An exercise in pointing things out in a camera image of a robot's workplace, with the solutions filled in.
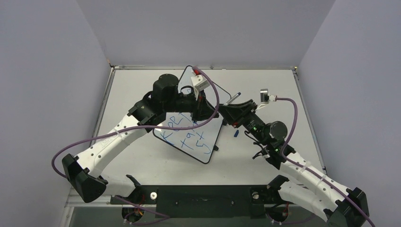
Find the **blue whiteboard marker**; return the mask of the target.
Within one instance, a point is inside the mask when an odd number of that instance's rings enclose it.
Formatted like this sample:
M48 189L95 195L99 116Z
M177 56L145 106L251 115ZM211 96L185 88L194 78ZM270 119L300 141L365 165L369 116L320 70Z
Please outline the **blue whiteboard marker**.
M241 95L241 92L236 93L233 97L231 97L229 100L227 100L224 105L229 105L233 103L239 96Z

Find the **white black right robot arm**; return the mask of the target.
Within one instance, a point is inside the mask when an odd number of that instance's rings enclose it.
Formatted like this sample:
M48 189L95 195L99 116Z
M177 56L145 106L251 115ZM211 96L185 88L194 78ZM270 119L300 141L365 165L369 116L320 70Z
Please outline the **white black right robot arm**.
M309 210L331 227L360 227L365 222L374 226L369 217L366 194L359 188L350 189L331 179L289 145L297 118L298 107L291 98L275 97L275 101L288 101L293 105L294 117L291 129L283 122L265 123L257 114L253 100L241 104L219 105L218 112L234 128L243 126L251 134L256 145L261 146L262 156L277 170L295 178L297 186L284 176L277 176L267 188L267 197L278 202L281 199Z

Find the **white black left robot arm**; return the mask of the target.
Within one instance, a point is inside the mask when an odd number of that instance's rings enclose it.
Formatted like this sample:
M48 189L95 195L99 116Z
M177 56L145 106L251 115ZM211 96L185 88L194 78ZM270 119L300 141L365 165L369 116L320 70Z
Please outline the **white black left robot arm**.
M77 155L62 159L65 177L85 203L104 193L122 196L128 203L140 200L140 183L131 175L102 175L103 170L135 140L153 129L162 129L167 113L190 113L193 121L205 125L218 117L219 96L211 79L199 70L191 78L191 92L179 91L179 79L163 74L151 91L138 101L108 134L95 137L96 143Z

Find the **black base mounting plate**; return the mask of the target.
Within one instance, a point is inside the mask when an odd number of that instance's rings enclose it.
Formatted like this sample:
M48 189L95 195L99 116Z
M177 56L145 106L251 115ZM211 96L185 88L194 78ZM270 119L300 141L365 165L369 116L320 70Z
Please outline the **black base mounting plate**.
M263 218L270 207L287 201L266 185L143 185L113 205L154 205L158 217Z

